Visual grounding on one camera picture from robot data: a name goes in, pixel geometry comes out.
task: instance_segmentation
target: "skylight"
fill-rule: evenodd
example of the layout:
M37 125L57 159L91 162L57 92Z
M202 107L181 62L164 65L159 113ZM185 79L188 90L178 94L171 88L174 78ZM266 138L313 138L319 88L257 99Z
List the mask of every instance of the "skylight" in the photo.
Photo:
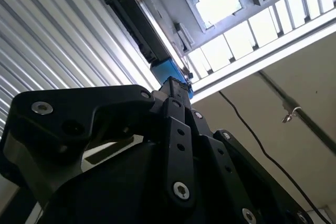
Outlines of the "skylight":
M215 6L213 0L202 0L204 6L207 1L208 6ZM246 71L251 74L257 71L248 67L253 66L257 59L269 59L260 64L265 67L276 61L275 56L271 59L273 54L293 46L293 41L305 39L306 34L315 34L326 22L336 18L334 2L335 0L280 0L191 52L188 59L197 73L197 78L192 81L195 91L193 102L231 84L231 79L237 81L243 78L243 75L237 77L238 74L232 76L232 73ZM218 10L220 9L212 9L209 13ZM212 14L212 18L209 18L211 23L218 21L219 17L216 17L217 14Z

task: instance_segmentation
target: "black metal bracket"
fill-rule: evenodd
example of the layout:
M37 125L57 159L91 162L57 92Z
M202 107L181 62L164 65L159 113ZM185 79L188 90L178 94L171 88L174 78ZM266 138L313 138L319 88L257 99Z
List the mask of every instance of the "black metal bracket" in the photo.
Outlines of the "black metal bracket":
M133 134L143 142L81 172L86 148ZM229 132L211 132L174 78L153 93L119 86L18 95L0 173L46 206L40 223L312 223Z

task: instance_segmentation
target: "screw hole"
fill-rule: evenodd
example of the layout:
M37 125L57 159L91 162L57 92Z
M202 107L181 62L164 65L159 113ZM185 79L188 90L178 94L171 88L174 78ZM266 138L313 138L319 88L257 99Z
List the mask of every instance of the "screw hole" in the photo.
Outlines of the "screw hole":
M228 167L228 166L225 166L225 169L226 169L226 171L227 171L228 173L232 173L232 170L231 170L231 168L230 168L230 167Z
M181 136L184 136L184 131L182 131L181 129L177 129L177 132L178 132Z
M246 217L247 217L247 219L249 219L249 220L253 220L253 217L250 215L249 212L246 213Z
M185 150L184 146L182 144L177 144L177 148L179 148L179 150L181 152L183 152Z
M47 110L48 109L47 106L45 106L45 105L39 105L39 106L37 106L37 108L39 110Z
M84 132L84 127L75 120L68 120L62 124L62 130L70 136L79 136Z

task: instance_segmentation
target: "bolt head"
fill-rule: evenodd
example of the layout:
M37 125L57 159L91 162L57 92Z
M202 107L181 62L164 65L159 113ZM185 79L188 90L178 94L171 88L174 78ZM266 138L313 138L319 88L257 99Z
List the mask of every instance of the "bolt head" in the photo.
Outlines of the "bolt head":
M47 115L53 112L52 106L47 102L34 102L32 105L32 111L39 115Z
M188 200L190 197L189 189L182 182L175 182L173 185L175 195L181 200Z
M230 135L227 134L226 132L223 132L223 135L224 135L224 137L225 137L227 140L230 140L230 139L231 139Z
M195 115L197 116L197 118L199 118L199 119L202 119L203 117L202 117L202 115L199 113L199 112L195 112Z

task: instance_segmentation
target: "black cable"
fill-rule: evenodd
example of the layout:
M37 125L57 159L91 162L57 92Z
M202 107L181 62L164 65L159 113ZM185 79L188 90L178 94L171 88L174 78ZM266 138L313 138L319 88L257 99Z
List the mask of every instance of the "black cable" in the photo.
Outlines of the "black cable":
M37 223L38 219L40 218L40 215L41 215L41 213L42 213L42 208L41 208L40 212L38 213L38 216L37 216L37 218L36 218L36 220L35 220L34 224L36 224L36 223Z
M316 212L316 214L326 223L326 224L331 224L321 213L320 211L317 209L317 207L314 205L314 203L309 199L309 197L306 195L306 193L301 189L301 187L295 182L295 180L289 175L288 172L286 172L286 170L278 163L276 162L270 155L267 154L267 152L265 151L261 141L259 140L259 138L257 137L257 135L254 133L254 131L251 129L251 127L245 122L245 120L242 118L242 116L239 114L236 106L220 91L219 92L220 95L231 105L231 107L234 109L234 111L236 112L238 118L241 120L241 122L245 125L245 127L247 127L247 129L249 130L249 132L252 134L252 136L255 138L255 140L257 141L257 143L260 146L260 149L262 150L263 154L269 159L271 160L286 176L287 178L294 184L294 186L299 190L299 192L302 194L302 196L305 198L305 200L308 202L308 204L310 205L310 207Z

